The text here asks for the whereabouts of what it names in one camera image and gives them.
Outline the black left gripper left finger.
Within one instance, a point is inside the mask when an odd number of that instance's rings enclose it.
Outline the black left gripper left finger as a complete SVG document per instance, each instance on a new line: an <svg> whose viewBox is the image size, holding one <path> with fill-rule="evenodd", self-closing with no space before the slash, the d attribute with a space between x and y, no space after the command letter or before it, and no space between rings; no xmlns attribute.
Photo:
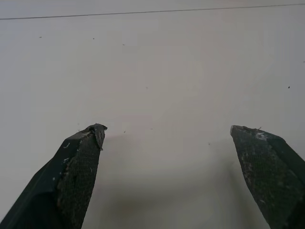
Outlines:
<svg viewBox="0 0 305 229"><path fill-rule="evenodd" d="M32 177L0 229L81 229L106 130L94 124L66 138Z"/></svg>

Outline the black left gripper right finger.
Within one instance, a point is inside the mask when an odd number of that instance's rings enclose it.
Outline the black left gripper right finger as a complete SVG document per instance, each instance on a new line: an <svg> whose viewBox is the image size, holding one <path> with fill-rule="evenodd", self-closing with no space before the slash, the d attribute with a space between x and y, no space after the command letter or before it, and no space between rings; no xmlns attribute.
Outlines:
<svg viewBox="0 0 305 229"><path fill-rule="evenodd" d="M230 130L246 185L270 229L305 229L305 161L274 134Z"/></svg>

